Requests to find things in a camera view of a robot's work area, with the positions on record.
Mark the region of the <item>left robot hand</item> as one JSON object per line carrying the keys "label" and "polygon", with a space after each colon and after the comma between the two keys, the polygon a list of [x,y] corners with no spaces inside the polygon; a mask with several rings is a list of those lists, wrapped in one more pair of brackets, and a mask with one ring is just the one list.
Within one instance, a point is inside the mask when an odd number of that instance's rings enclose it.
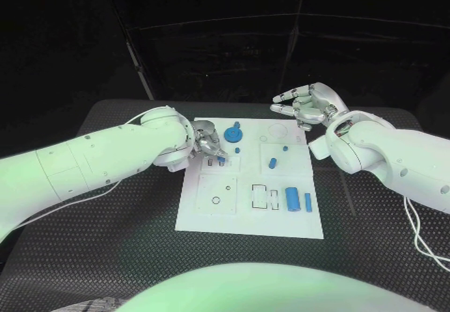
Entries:
{"label": "left robot hand", "polygon": [[228,153],[221,149],[221,142],[214,122],[198,120],[192,122],[195,130],[195,153],[203,156],[218,157],[224,162],[228,158]]}

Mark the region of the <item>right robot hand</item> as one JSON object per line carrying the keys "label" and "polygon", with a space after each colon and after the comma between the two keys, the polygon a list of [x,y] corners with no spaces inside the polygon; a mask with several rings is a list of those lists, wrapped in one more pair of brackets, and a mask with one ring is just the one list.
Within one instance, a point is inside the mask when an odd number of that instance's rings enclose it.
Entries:
{"label": "right robot hand", "polygon": [[327,127],[349,112],[336,91],[323,83],[299,86],[274,96],[270,110],[294,117],[297,126],[306,131],[316,124]]}

